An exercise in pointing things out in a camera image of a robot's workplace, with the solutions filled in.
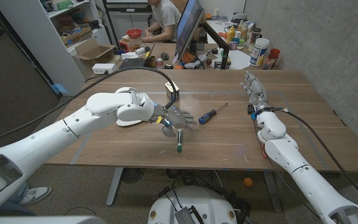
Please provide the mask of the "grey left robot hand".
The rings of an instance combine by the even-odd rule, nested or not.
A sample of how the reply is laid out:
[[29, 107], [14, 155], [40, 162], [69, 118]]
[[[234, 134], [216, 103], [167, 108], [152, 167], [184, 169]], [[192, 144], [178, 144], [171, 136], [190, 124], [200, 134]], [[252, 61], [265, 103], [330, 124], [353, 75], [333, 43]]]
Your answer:
[[163, 108], [162, 118], [164, 124], [162, 132], [166, 137], [169, 138], [174, 138], [176, 136], [173, 128], [191, 129], [192, 124], [197, 124], [194, 117], [188, 111], [180, 110], [177, 108]]

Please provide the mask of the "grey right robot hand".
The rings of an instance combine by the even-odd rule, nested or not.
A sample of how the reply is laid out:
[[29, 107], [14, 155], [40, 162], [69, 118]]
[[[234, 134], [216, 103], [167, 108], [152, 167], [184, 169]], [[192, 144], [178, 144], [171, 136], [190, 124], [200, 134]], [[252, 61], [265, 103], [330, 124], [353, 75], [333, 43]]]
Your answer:
[[266, 88], [253, 73], [246, 71], [245, 82], [240, 82], [240, 85], [247, 92], [249, 103], [254, 107], [256, 115], [271, 108]]

